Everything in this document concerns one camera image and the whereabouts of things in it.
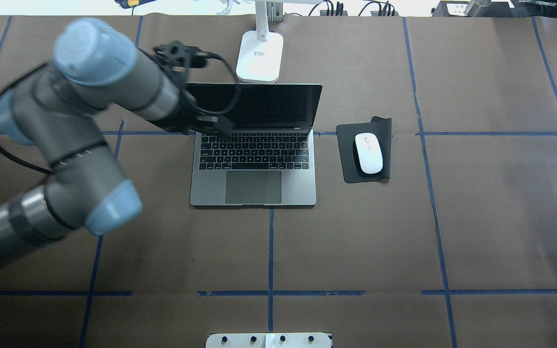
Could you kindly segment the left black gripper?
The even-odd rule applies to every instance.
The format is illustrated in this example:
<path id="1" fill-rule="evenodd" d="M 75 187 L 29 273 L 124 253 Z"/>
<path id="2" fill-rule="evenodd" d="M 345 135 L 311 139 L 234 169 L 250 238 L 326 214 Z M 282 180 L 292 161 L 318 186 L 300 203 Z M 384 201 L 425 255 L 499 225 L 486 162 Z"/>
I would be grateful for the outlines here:
<path id="1" fill-rule="evenodd" d="M 176 106 L 162 119 L 162 130 L 169 133 L 197 131 L 208 136 L 216 136 L 230 141 L 235 124 L 223 115 L 202 115 L 195 111 L 196 103 L 186 90 L 180 90 Z"/>

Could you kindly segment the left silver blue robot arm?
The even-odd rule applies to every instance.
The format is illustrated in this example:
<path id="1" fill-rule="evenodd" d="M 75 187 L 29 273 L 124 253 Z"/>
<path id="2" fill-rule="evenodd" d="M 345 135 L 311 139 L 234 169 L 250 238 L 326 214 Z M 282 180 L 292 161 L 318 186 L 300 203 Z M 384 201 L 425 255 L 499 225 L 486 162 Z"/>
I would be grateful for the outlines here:
<path id="1" fill-rule="evenodd" d="M 49 165 L 39 185 L 0 205 L 0 268 L 86 228 L 101 236 L 142 212 L 142 202 L 95 115 L 118 105 L 166 132 L 194 130 L 229 139 L 226 114 L 240 99 L 235 84 L 219 111 L 200 108 L 188 92 L 191 68 L 219 55 L 179 41 L 149 55 L 106 22 L 71 22 L 58 36 L 51 61 L 0 93 L 0 130 L 36 146 Z M 25 167 L 0 146 L 0 153 Z"/>

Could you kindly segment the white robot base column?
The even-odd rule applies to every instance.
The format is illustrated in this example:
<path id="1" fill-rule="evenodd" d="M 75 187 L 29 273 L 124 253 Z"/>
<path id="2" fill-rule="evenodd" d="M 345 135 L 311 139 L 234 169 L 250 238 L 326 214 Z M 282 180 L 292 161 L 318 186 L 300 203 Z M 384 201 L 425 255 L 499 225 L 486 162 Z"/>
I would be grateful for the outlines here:
<path id="1" fill-rule="evenodd" d="M 331 334 L 300 333 L 223 333 L 211 334 L 206 348 L 332 348 Z"/>

